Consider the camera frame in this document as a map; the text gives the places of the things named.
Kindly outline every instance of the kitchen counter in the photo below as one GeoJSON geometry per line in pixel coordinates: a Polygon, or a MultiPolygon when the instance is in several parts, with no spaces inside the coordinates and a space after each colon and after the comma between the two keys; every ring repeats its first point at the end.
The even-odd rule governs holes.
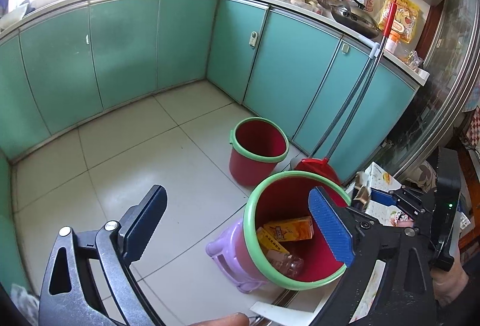
{"type": "MultiPolygon", "coordinates": [[[[353,102],[315,146],[369,52],[349,28],[275,0],[62,0],[1,33],[0,150],[16,162],[113,109],[206,78],[323,157],[353,102]]],[[[391,54],[382,58],[330,159],[342,181],[424,83],[391,54]]]]}
{"type": "MultiPolygon", "coordinates": [[[[10,26],[7,28],[5,31],[0,33],[0,43],[3,41],[4,38],[7,38],[10,33],[15,32],[18,29],[22,29],[23,27],[30,26],[32,24],[35,24],[38,20],[43,20],[45,18],[48,18],[48,16],[52,13],[57,14],[61,13],[62,10],[71,10],[71,8],[75,4],[79,4],[78,7],[81,6],[86,6],[88,5],[89,1],[94,1],[94,0],[61,0],[59,2],[47,5],[39,10],[36,10],[27,16],[25,16],[21,21],[18,23],[10,26]]],[[[270,5],[274,5],[283,9],[291,10],[295,13],[298,13],[303,16],[307,16],[311,19],[314,19],[318,22],[321,22],[325,25],[328,25],[335,30],[339,30],[340,32],[349,35],[350,37],[357,39],[359,33],[355,32],[354,30],[351,30],[348,27],[345,27],[344,25],[340,24],[339,22],[330,19],[326,16],[319,15],[317,13],[313,13],[309,10],[277,1],[277,0],[254,0],[262,3],[267,3],[270,5]]],[[[415,73],[412,69],[410,69],[404,62],[402,62],[399,58],[395,57],[393,54],[389,53],[388,51],[384,52],[383,55],[385,58],[387,58],[389,61],[391,61],[393,64],[395,64],[402,72],[407,74],[409,77],[411,77],[416,83],[418,83],[420,86],[424,86],[426,83],[426,80],[421,78],[417,73],[415,73]]]]}

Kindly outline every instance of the red handle grip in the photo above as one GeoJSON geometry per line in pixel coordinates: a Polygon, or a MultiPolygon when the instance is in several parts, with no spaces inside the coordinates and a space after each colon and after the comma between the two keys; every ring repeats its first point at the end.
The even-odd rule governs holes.
{"type": "Polygon", "coordinates": [[[397,13],[397,4],[395,2],[390,3],[390,8],[388,10],[387,24],[383,29],[383,36],[388,37],[390,31],[392,30],[393,20],[395,20],[395,14],[397,13]]]}

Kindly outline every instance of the tiled floor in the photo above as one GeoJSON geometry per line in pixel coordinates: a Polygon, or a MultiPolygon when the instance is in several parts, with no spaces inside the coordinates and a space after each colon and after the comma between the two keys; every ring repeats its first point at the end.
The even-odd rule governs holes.
{"type": "MultiPolygon", "coordinates": [[[[273,284],[240,293],[205,254],[207,242],[241,216],[251,192],[228,168],[229,132],[248,116],[209,82],[196,82],[117,109],[21,161],[13,205],[33,289],[40,291],[59,228],[98,229],[160,184],[167,210],[131,270],[167,325],[249,313],[255,301],[277,297],[282,289],[273,284]]],[[[291,146],[275,171],[297,154],[291,146]]],[[[92,268],[109,314],[121,320],[99,262],[92,268]]]]}

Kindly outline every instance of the human hand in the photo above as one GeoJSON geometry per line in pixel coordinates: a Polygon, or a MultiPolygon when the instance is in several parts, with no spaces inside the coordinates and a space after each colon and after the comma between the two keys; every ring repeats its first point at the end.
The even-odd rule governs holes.
{"type": "Polygon", "coordinates": [[[249,326],[249,324],[250,322],[245,314],[236,313],[220,319],[195,323],[191,326],[249,326]]]}
{"type": "MultiPolygon", "coordinates": [[[[397,227],[412,227],[411,220],[399,222],[397,227]]],[[[433,282],[433,294],[438,303],[445,307],[452,303],[463,291],[469,282],[469,275],[465,273],[460,263],[460,250],[457,247],[454,254],[454,263],[452,268],[446,272],[439,268],[432,268],[430,270],[431,279],[433,282]]]]}

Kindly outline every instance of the red dustpan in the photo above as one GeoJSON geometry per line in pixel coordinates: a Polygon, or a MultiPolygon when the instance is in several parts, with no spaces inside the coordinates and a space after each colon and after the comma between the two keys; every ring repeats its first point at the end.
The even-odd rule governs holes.
{"type": "Polygon", "coordinates": [[[329,180],[332,180],[334,183],[341,185],[341,181],[338,178],[338,175],[335,173],[334,169],[332,166],[328,164],[328,161],[330,157],[332,157],[333,152],[335,149],[338,147],[338,144],[342,140],[343,136],[345,135],[345,132],[347,131],[347,128],[349,125],[352,123],[352,120],[357,113],[357,110],[365,97],[365,94],[367,93],[368,87],[370,86],[371,80],[374,77],[375,71],[377,70],[378,64],[380,63],[380,59],[382,58],[383,55],[383,49],[385,48],[385,44],[387,42],[388,36],[390,35],[390,31],[392,29],[392,24],[393,20],[395,19],[395,13],[397,12],[397,0],[391,0],[390,1],[390,9],[388,11],[388,20],[387,24],[385,25],[385,28],[383,30],[383,38],[380,43],[380,45],[376,42],[371,41],[370,39],[367,39],[363,37],[362,35],[358,36],[358,39],[361,40],[364,44],[368,45],[371,47],[371,52],[369,55],[369,59],[367,61],[367,64],[363,68],[360,76],[358,76],[357,81],[355,85],[353,86],[352,90],[350,91],[348,97],[346,98],[345,102],[342,105],[342,108],[340,108],[340,111],[337,113],[335,116],[333,122],[328,126],[328,129],[325,131],[323,136],[320,138],[320,141],[318,141],[317,145],[311,152],[308,158],[302,159],[297,165],[295,165],[295,170],[303,170],[307,172],[312,172],[315,174],[319,174],[320,176],[326,177],[329,180]],[[335,141],[333,142],[332,146],[328,150],[327,155],[323,159],[317,159],[317,158],[312,158],[313,155],[318,151],[318,149],[323,145],[325,140],[328,138],[332,130],[335,128],[337,125],[338,121],[342,117],[342,115],[345,113],[345,110],[349,106],[350,102],[352,101],[353,97],[357,93],[358,89],[360,88],[360,85],[363,82],[363,79],[366,76],[365,83],[357,97],[357,100],[355,101],[355,104],[353,105],[352,110],[349,113],[349,116],[347,117],[342,129],[340,130],[340,133],[338,133],[338,136],[336,137],[335,141]]]}

